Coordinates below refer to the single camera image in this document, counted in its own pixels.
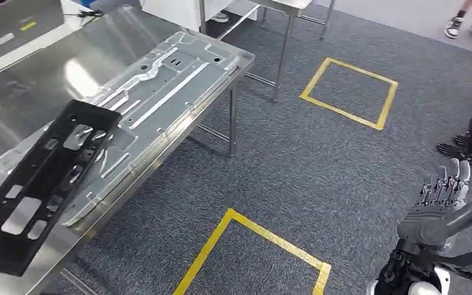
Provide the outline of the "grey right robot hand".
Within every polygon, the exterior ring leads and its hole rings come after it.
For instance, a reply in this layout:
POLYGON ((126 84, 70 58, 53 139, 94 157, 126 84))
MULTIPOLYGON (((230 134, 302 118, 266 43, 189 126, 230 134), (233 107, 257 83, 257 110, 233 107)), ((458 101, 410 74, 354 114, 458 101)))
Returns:
POLYGON ((400 239, 430 248, 443 248, 455 234, 472 226, 469 161, 453 158, 436 174, 425 173, 419 197, 398 224, 400 239))

